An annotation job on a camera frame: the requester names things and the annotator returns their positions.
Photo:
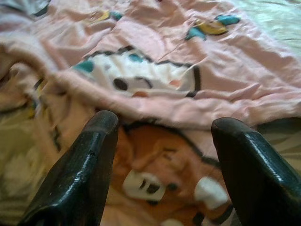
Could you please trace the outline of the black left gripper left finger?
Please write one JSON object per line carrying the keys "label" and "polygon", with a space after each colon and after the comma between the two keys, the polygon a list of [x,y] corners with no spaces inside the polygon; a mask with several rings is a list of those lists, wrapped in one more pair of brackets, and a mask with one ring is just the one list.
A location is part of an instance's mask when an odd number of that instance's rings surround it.
{"label": "black left gripper left finger", "polygon": [[119,119],[96,113],[53,165],[20,226],[98,226],[110,185]]}

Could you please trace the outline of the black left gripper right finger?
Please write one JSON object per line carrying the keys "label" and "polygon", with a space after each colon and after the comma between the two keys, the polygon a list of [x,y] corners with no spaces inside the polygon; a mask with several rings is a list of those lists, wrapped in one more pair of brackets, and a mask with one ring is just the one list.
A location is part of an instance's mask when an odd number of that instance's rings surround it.
{"label": "black left gripper right finger", "polygon": [[301,177],[268,141],[231,117],[214,120],[211,134],[241,224],[299,226]]}

